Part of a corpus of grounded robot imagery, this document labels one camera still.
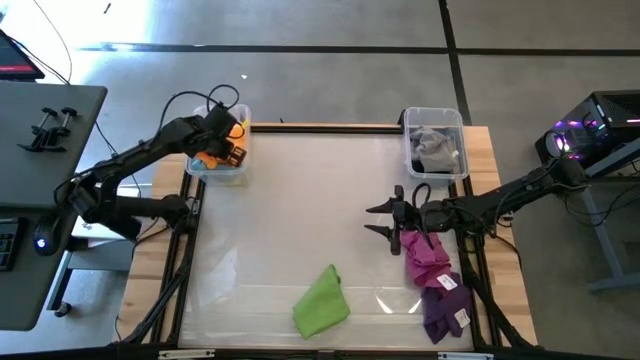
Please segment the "black computer case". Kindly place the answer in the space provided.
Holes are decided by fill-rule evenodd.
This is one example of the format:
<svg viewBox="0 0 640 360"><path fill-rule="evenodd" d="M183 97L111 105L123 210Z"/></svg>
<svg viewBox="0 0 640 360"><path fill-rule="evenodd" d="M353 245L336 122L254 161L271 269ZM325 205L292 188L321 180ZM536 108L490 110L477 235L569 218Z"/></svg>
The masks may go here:
<svg viewBox="0 0 640 360"><path fill-rule="evenodd" d="M564 153L583 168L640 137L640 90L594 91L534 144L542 163Z"/></svg>

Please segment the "lime green microfiber towel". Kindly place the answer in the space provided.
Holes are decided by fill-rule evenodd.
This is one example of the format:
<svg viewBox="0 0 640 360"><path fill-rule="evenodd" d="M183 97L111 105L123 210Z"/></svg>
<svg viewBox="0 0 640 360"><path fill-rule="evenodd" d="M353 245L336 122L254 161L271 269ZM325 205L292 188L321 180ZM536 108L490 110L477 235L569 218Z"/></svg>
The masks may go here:
<svg viewBox="0 0 640 360"><path fill-rule="evenodd" d="M293 320L303 339L341 323L351 313L341 288L341 278L328 265L293 307Z"/></svg>

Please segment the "black screw clamp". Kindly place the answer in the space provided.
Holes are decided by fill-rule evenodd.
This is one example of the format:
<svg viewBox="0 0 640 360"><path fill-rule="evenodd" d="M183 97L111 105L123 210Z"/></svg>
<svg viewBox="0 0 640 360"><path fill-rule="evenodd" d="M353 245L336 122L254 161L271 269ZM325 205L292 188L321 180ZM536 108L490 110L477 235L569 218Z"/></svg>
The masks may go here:
<svg viewBox="0 0 640 360"><path fill-rule="evenodd" d="M34 139L30 144L19 144L19 147L26 151L29 151L29 152L43 151L42 142L45 138L45 135L47 134L47 131L44 129L44 125L50 118L55 118L58 115L58 113L55 110L49 107L43 107L41 111L44 113L43 118L41 119L38 125L31 126L31 131L32 131L32 134L34 135Z"/></svg>
<svg viewBox="0 0 640 360"><path fill-rule="evenodd" d="M77 111L71 107L61 109L64 121L61 126L52 127L47 131L46 139L43 142L43 149L50 152L65 152L66 148L58 143L61 138L66 138L71 134L68 128L69 121L77 116Z"/></svg>

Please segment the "gray towel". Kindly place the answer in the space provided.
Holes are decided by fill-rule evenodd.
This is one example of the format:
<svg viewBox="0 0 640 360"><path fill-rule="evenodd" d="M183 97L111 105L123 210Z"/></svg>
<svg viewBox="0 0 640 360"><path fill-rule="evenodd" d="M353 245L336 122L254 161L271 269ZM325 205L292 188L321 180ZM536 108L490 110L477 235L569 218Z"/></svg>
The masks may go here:
<svg viewBox="0 0 640 360"><path fill-rule="evenodd" d="M428 128L419 126L409 135L410 158L423 164L430 162L448 163L453 172L459 168L459 151L454 132L450 128Z"/></svg>

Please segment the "desk with gray legs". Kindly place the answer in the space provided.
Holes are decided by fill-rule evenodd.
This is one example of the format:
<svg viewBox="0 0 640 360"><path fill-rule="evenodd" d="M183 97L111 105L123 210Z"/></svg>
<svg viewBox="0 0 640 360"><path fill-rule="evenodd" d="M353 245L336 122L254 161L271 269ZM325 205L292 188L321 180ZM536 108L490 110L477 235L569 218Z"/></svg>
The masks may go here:
<svg viewBox="0 0 640 360"><path fill-rule="evenodd" d="M597 210L590 187L597 182L630 181L630 178L611 178L608 174L630 165L640 159L640 137L614 150L608 156L585 169L588 187L581 193L581 200L586 206L588 221L585 226L594 229L605 260L609 266L611 276L589 285L591 293L612 289L624 289L640 286L640 272L626 273L623 269L622 257L618 255L614 243L611 241L606 228L606 220L614 211L615 204L634 187L623 190L614 198L605 210Z"/></svg>

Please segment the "magenta towel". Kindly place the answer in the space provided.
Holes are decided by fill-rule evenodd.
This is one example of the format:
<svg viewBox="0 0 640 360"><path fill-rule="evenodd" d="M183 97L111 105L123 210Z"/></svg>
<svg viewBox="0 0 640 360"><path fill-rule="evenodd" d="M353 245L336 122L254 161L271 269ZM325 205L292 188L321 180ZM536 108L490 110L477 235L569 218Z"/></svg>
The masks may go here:
<svg viewBox="0 0 640 360"><path fill-rule="evenodd" d="M435 233L402 231L400 242L406 250L408 273L416 286L446 290L455 287L450 258Z"/></svg>

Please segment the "clear plastic bin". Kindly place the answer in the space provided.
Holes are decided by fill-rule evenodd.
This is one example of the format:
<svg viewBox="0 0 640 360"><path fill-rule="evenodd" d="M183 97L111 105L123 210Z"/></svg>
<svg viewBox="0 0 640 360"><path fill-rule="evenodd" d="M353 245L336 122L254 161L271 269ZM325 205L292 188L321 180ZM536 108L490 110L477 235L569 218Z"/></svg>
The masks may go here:
<svg viewBox="0 0 640 360"><path fill-rule="evenodd" d="M240 122L243 123L245 121L248 122L247 132L248 132L248 155L246 156L243 164L238 167L239 170L233 172L196 172L190 169L191 160L193 158L188 157L185 160L185 170L192 176L199 177L204 182L209 184L218 184L220 186L224 185L237 185L241 184L245 180L245 175L247 174L247 169L249 167L250 158L251 158L251 120L252 114L250 108L245 104L235 105L230 113Z"/></svg>
<svg viewBox="0 0 640 360"><path fill-rule="evenodd" d="M463 122L460 113L452 108L409 107L402 111L400 125L403 132L405 163L409 174L425 181L451 183L462 180L469 174L469 166L465 149ZM428 128L450 128L454 132L459 155L459 168L450 174L419 174L411 168L409 135L419 126Z"/></svg>

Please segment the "black computer mouse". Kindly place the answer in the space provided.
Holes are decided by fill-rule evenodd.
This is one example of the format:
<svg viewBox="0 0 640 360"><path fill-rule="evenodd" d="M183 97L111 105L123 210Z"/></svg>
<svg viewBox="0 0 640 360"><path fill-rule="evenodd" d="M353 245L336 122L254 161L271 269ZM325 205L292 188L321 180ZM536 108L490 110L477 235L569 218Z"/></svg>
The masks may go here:
<svg viewBox="0 0 640 360"><path fill-rule="evenodd" d="M60 218L53 215L41 217L34 228L33 245L40 256L51 256L60 246L59 235Z"/></svg>

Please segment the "dark gray desk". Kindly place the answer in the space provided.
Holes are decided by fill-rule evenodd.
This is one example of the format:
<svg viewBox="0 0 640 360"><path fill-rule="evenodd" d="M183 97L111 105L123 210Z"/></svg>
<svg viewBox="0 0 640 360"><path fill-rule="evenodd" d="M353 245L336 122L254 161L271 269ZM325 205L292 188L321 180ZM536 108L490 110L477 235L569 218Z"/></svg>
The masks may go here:
<svg viewBox="0 0 640 360"><path fill-rule="evenodd" d="M36 252L34 231L41 218L57 216L54 191L76 171L107 93L104 86L0 81L0 233L19 220L12 268L0 270L0 331L29 331L43 310L77 214L57 222L59 246L51 255ZM65 107L77 111L61 140L65 150L25 150L40 122L47 129L64 123ZM58 116L47 117L46 108Z"/></svg>

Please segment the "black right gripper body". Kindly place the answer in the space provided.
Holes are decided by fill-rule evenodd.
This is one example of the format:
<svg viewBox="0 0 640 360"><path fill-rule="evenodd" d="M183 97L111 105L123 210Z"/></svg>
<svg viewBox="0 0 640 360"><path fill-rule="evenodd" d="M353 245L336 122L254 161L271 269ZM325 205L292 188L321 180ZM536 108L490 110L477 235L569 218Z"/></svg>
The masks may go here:
<svg viewBox="0 0 640 360"><path fill-rule="evenodd" d="M419 231L424 235L430 232L444 232L450 228L452 215L444 209L440 201L431 201L430 185L418 185L412 192L409 202L405 200L404 188L394 186L395 204L392 219L395 232L391 241L391 254L401 252L400 234L402 230Z"/></svg>

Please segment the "orange towel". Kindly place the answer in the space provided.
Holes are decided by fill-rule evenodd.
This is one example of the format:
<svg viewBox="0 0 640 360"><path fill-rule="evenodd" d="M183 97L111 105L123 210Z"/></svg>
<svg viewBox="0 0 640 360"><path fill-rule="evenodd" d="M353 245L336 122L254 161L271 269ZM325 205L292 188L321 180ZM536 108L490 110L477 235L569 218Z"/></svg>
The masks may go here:
<svg viewBox="0 0 640 360"><path fill-rule="evenodd" d="M231 130L231 133L229 135L229 140L231 141L230 150L234 146L239 146L239 147L244 148L247 151L247 155L248 155L248 137L249 137L249 135L248 135L248 132L247 132L247 126L248 126L248 122L245 121L243 123L236 124L233 127L233 129ZM216 163L226 163L226 164L228 164L228 158L227 159L214 158L212 156L211 152L199 152L199 153L197 153L195 155L195 157L192 160L194 160L194 159L201 160L201 161L205 162L208 166L211 166L211 164L216 164Z"/></svg>

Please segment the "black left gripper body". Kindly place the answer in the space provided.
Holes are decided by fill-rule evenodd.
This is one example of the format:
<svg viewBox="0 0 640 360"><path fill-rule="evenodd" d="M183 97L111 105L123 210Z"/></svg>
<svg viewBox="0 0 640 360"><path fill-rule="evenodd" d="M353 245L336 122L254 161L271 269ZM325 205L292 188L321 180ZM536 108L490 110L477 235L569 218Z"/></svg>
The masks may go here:
<svg viewBox="0 0 640 360"><path fill-rule="evenodd" d="M224 106L216 105L204 117L202 125L208 134L207 150L223 150L231 146L229 135L236 118Z"/></svg>

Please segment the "black keyboard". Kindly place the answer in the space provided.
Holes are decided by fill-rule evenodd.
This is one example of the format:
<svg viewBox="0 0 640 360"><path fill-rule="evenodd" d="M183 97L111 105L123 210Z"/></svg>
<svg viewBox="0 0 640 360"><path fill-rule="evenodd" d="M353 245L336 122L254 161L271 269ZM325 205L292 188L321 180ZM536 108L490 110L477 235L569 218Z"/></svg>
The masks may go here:
<svg viewBox="0 0 640 360"><path fill-rule="evenodd" d="M0 219L0 272L12 270L19 249L21 230L20 218Z"/></svg>

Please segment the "black computer monitor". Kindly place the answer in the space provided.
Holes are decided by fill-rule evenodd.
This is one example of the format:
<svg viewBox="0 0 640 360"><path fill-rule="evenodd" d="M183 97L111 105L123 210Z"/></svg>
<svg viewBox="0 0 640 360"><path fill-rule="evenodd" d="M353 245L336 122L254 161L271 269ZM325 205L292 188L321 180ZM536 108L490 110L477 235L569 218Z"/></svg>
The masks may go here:
<svg viewBox="0 0 640 360"><path fill-rule="evenodd" d="M0 80L35 82L44 77L26 53L0 30Z"/></svg>

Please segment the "purple towel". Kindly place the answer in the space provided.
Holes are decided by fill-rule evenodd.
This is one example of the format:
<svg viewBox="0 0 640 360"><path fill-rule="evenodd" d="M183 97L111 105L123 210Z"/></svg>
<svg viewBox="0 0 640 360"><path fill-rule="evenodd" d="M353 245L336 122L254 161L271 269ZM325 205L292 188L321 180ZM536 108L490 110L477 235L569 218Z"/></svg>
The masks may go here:
<svg viewBox="0 0 640 360"><path fill-rule="evenodd" d="M434 344L447 334L461 337L463 328L471 323L471 291L458 273L452 273L451 277L457 284L452 290L425 288L422 293L423 327Z"/></svg>

